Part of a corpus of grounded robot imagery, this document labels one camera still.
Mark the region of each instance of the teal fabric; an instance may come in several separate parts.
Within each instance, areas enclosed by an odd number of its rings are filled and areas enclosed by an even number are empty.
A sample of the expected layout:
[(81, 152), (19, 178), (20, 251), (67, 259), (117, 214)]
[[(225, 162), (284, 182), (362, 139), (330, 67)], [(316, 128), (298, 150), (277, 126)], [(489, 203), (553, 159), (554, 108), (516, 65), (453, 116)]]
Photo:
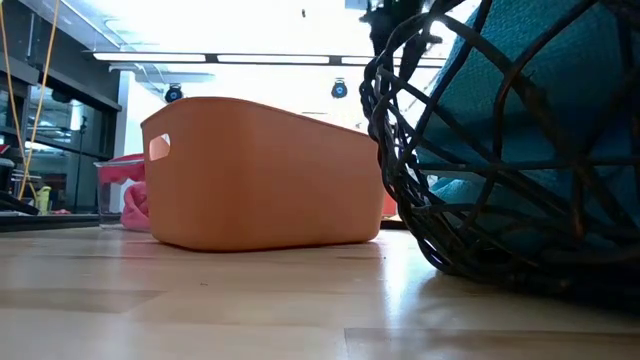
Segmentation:
[[(532, 41), (550, 28), (579, 0), (496, 0), (486, 20), (482, 35), (502, 50), (510, 59), (516, 57)], [(470, 25), (475, 14), (468, 20)], [(635, 55), (640, 63), (640, 38), (634, 34)], [(458, 39), (441, 75), (451, 66), (460, 51), (463, 41)], [(614, 16), (602, 5), (595, 5), (582, 17), (554, 38), (527, 65), (524, 74), (547, 91), (559, 124), (572, 141), (581, 142), (593, 124), (597, 114), (610, 101), (610, 94), (623, 80), (617, 24)], [(447, 87), (439, 105), (450, 112), (465, 129), (491, 149), (493, 106), (502, 82), (502, 73), (480, 52), (472, 50), (466, 63)], [(634, 95), (640, 105), (640, 96)], [(549, 160), (556, 158), (554, 148), (543, 136), (539, 127), (525, 111), (524, 105), (511, 91), (505, 107), (505, 136), (503, 159), (509, 161)], [(629, 113), (611, 119), (611, 128), (594, 150), (596, 155), (628, 155)], [(483, 160), (455, 135), (442, 120), (432, 115), (423, 136), (471, 163), (482, 164)], [(442, 162), (435, 155), (418, 150), (421, 163)], [(606, 177), (608, 185), (623, 206), (640, 219), (640, 209), (635, 195), (630, 169), (598, 169)], [(433, 191), (450, 203), (473, 203), (482, 188), (484, 179), (464, 173), (434, 173), (444, 176)], [(566, 171), (531, 171), (527, 176), (560, 196), (569, 197), (570, 174)], [(602, 209), (592, 199), (590, 213), (607, 220)], [(507, 189), (494, 191), (489, 203), (501, 205), (532, 215), (537, 213), (532, 205)], [(508, 221), (504, 218), (484, 217), (483, 226), (497, 228)], [(514, 243), (529, 244), (539, 236), (520, 234)], [(604, 246), (599, 239), (594, 244)]]

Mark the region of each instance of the ceiling light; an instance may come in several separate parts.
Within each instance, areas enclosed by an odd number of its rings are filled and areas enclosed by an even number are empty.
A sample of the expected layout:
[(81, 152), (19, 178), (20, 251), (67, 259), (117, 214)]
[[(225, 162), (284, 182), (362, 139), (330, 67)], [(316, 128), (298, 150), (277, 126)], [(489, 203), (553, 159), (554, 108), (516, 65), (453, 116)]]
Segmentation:
[(328, 56), (312, 55), (218, 55), (221, 63), (328, 64)]
[(122, 61), (122, 62), (173, 62), (173, 63), (193, 63), (206, 62), (207, 58), (203, 54), (180, 54), (180, 53), (135, 53), (135, 52), (111, 52), (93, 53), (93, 57), (100, 61)]
[[(367, 65), (371, 60), (373, 60), (373, 58), (368, 56), (345, 56), (342, 58), (342, 63), (347, 65)], [(446, 59), (444, 58), (422, 58), (418, 61), (418, 66), (442, 67), (445, 61)], [(402, 63), (402, 58), (393, 58), (394, 66), (400, 66), (400, 63)]]

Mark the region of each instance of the light wood plank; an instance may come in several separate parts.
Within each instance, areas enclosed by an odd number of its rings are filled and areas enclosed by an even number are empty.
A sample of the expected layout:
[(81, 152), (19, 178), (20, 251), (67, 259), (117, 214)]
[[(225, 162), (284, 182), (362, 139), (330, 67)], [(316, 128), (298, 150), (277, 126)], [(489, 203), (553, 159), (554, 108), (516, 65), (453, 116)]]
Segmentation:
[(637, 318), (442, 275), (405, 232), (245, 254), (98, 229), (2, 234), (0, 274), (3, 360), (640, 355)]

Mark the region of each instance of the yellow bottle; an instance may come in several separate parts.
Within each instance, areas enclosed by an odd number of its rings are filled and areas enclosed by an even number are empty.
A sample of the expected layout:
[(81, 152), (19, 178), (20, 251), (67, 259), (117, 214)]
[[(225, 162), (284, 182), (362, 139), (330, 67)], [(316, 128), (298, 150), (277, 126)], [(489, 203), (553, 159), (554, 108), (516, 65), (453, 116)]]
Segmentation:
[(49, 214), (49, 192), (51, 192), (51, 188), (49, 186), (43, 186), (38, 190), (38, 194), (36, 196), (36, 207), (40, 210), (40, 215)]

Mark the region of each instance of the bin handle hole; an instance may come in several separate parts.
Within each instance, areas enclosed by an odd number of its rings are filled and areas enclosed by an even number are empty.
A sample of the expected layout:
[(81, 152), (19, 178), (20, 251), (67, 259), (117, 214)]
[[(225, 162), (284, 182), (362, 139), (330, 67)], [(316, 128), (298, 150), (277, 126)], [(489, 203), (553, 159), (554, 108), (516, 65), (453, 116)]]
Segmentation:
[(149, 142), (149, 160), (160, 160), (169, 155), (171, 138), (169, 134), (162, 134)]

